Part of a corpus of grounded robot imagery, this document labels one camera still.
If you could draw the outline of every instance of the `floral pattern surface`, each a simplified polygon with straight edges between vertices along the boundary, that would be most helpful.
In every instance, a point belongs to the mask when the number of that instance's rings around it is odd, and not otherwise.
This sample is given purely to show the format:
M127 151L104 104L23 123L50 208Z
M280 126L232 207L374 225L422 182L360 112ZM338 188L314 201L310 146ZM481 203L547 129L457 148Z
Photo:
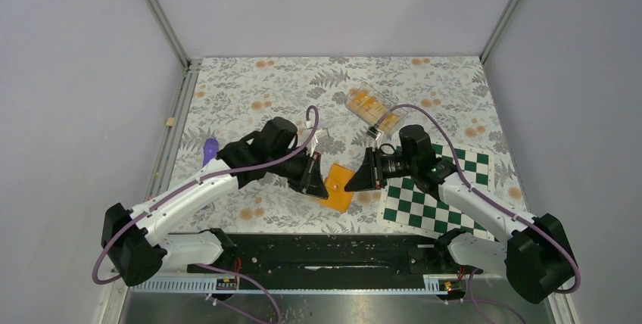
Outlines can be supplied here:
M345 104L368 82L395 103L425 108L454 142L495 153L494 193L524 207L508 144L500 127L488 83L477 57L448 58L206 58L183 130L170 186L203 161L203 144L213 137L221 146L284 117L304 131L309 104L319 108L320 127L329 138L319 142L321 173L333 163L356 170L368 143L365 122ZM434 139L439 132L417 112L404 124L418 123ZM210 227L226 232L391 233L376 222L380 192L355 193L346 213L288 189L285 179L268 174L220 198L186 220L179 231Z

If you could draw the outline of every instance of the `green and white checkered mat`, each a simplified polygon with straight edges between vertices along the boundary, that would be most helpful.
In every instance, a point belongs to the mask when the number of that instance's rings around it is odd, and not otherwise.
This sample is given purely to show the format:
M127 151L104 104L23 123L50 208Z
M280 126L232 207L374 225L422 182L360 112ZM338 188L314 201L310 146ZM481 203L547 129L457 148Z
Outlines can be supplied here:
M445 159L453 160L450 149L445 142L435 141L432 146L438 156L443 155ZM466 145L455 145L455 151L466 177L475 186L483 185L492 192L492 187L494 187L492 183L494 178L493 153ZM494 239L491 233L475 223L461 210L442 201L436 201L430 195L422 193L410 178L388 180L388 186L382 193L379 202L377 222L397 231L433 238L437 238L451 229L462 228L475 237Z

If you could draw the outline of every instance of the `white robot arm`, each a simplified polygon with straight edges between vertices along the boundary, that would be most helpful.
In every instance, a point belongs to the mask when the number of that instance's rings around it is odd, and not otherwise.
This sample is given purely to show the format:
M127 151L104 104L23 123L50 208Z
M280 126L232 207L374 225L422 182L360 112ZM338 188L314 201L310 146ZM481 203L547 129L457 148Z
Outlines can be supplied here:
M320 155L313 152L313 144L309 151L302 148L292 158L283 159L294 150L291 145L297 144L296 132L294 124L276 117L260 132L227 144L216 160L168 192L131 210L125 210L121 204L111 207L105 214L102 245L106 247L117 232L130 224L108 251L125 283L138 285L161 268L214 263L223 252L216 233L171 235L170 232L219 196L261 179L266 173L288 178L289 187L296 192L327 198L319 171ZM386 179L410 176L420 190L466 213L497 239L488 241L462 229L451 230L435 241L435 249L441 250L444 259L453 265L473 266L507 277L528 301L540 302L573 277L569 262L529 227L537 226L572 255L559 220L549 214L536 217L517 211L486 194L510 214L492 207L464 183L451 162L435 156L430 138L421 126L405 126L399 135L402 147L399 154L366 149L362 167L345 186L346 191L384 188ZM276 160L281 162L264 169L251 168ZM237 173L225 173L230 169L237 169Z
M375 139L380 133L375 127L370 131ZM541 234L548 235L574 261L557 218L550 214L536 217L488 193L483 194L484 199L473 185L462 180L462 172L453 163L436 156L423 127L404 126L399 131L399 139L401 152L394 154L367 148L361 168L345 190L384 188L387 179L410 176L419 190L461 210L497 240L488 241L463 229L453 229L435 241L435 248L451 263L477 267L507 278L511 286L532 303L539 303L574 276L569 260Z
M107 255L123 281L134 286L161 268L213 263L223 252L216 234L204 231L170 235L170 232L216 198L267 173L287 178L289 188L296 192L327 198L320 174L320 154L314 152L316 136L306 140L310 142L309 148L297 148L297 141L297 127L276 117L261 131L227 144L216 159L162 195L130 210L120 203L109 208L104 218L102 246L111 246ZM226 173L231 169L236 173ZM96 273L95 267L94 280L100 282Z

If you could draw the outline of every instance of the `orange sponge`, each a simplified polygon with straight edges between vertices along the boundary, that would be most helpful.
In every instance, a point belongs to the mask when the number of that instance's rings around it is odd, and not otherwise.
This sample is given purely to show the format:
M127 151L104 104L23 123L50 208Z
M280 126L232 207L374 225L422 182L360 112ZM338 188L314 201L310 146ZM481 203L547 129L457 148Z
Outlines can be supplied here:
M324 182L330 196L326 200L320 199L321 204L344 213L354 195L353 192L346 192L344 187L353 175L354 171L339 164L333 164Z

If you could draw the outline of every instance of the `black mounting base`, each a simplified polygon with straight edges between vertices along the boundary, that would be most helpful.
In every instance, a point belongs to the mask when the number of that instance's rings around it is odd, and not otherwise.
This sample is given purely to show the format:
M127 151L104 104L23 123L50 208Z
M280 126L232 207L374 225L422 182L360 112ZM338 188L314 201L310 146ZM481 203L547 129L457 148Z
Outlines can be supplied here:
M457 274L432 238L418 235L228 234L235 247L213 264L242 273L267 289L424 289L424 274ZM190 265L188 273L211 273ZM241 289L255 287L241 280Z

